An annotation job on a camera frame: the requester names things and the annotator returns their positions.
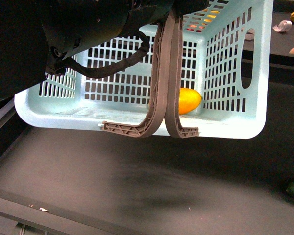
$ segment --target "light blue basket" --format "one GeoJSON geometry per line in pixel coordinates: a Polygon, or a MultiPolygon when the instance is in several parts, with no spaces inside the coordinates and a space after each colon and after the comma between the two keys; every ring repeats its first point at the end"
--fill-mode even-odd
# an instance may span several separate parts
{"type": "MultiPolygon", "coordinates": [[[[180,117],[203,137],[248,139],[266,119],[273,0],[210,0],[206,11],[184,16],[181,87],[201,93],[200,106],[180,117]],[[255,30],[252,82],[241,81],[241,55],[246,32],[255,30]]],[[[153,43],[157,27],[141,29],[153,43]]],[[[100,67],[134,53],[136,38],[116,38],[74,58],[100,67]]],[[[99,131],[103,121],[137,125],[148,110],[152,53],[141,63],[103,80],[69,69],[15,95],[20,117],[30,125],[99,131]]],[[[156,135],[168,135],[165,124],[156,135]]]]}

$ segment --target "dark surface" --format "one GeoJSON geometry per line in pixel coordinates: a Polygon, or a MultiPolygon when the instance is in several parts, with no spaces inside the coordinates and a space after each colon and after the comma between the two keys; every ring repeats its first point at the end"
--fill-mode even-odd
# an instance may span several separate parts
{"type": "Polygon", "coordinates": [[[47,53],[34,2],[0,0],[0,101],[45,80],[47,53]]]}
{"type": "Polygon", "coordinates": [[[0,198],[122,235],[290,235],[291,178],[294,87],[271,83],[250,140],[30,128],[0,159],[0,198]]]}
{"type": "Polygon", "coordinates": [[[294,0],[274,0],[273,11],[294,12],[294,0]]]}
{"type": "Polygon", "coordinates": [[[15,113],[12,118],[0,128],[0,157],[27,126],[28,125],[15,113]]]}

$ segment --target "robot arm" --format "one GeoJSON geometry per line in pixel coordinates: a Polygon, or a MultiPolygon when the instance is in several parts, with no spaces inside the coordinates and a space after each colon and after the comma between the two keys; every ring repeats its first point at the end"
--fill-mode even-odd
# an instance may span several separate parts
{"type": "MultiPolygon", "coordinates": [[[[139,29],[207,7],[209,0],[0,0],[0,100],[78,66],[71,56],[115,37],[137,35],[140,50],[103,72],[140,61],[149,42],[139,29]]],[[[79,72],[91,72],[80,68],[79,72]]],[[[96,71],[97,77],[104,77],[96,71]]]]}

